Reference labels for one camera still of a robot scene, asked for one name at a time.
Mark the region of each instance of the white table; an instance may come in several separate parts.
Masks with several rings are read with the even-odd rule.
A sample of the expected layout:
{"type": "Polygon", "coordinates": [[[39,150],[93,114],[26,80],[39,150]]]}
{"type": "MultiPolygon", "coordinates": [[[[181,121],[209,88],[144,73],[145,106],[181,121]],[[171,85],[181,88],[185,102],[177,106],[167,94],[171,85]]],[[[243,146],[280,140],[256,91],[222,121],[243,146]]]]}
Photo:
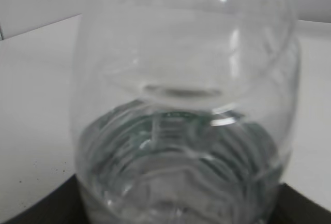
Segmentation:
{"type": "MultiPolygon", "coordinates": [[[[68,132],[80,17],[0,42],[0,222],[74,173],[68,132]]],[[[285,181],[331,210],[331,24],[300,21],[302,89],[285,181]]]]}

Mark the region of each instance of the glass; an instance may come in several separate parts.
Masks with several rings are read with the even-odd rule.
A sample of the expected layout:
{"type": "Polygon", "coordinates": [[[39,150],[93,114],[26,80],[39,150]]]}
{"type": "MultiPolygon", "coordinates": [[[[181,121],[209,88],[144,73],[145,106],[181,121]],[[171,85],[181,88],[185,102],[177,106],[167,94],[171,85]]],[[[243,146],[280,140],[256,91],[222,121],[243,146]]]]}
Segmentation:
{"type": "Polygon", "coordinates": [[[263,224],[291,153],[290,0],[88,0],[71,102],[93,224],[263,224]]]}

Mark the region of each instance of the glass bottom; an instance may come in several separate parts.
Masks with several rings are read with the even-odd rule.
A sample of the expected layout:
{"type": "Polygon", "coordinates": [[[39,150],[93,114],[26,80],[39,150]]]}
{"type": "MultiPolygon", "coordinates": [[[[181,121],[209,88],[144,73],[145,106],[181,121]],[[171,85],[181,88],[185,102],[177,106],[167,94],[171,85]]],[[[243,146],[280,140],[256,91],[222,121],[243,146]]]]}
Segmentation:
{"type": "Polygon", "coordinates": [[[92,224],[265,224],[285,161],[243,115],[141,101],[87,127],[76,156],[92,224]]]}

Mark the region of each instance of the stemless wine glass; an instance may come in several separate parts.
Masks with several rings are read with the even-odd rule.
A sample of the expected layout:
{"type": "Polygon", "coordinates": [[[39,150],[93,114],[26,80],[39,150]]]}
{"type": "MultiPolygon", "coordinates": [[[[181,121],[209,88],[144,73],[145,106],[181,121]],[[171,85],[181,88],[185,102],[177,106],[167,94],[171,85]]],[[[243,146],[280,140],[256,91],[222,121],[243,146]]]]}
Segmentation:
{"type": "Polygon", "coordinates": [[[93,224],[266,223],[291,153],[289,0],[88,0],[71,102],[93,224]]]}

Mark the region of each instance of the dark stand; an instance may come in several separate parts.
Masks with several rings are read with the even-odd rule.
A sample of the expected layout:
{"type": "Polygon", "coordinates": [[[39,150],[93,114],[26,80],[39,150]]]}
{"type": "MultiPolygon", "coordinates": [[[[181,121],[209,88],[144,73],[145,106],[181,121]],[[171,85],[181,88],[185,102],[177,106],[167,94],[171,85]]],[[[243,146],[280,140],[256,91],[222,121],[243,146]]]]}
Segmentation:
{"type": "MultiPolygon", "coordinates": [[[[89,224],[76,177],[4,224],[89,224]]],[[[331,224],[331,213],[283,185],[269,224],[331,224]]]]}

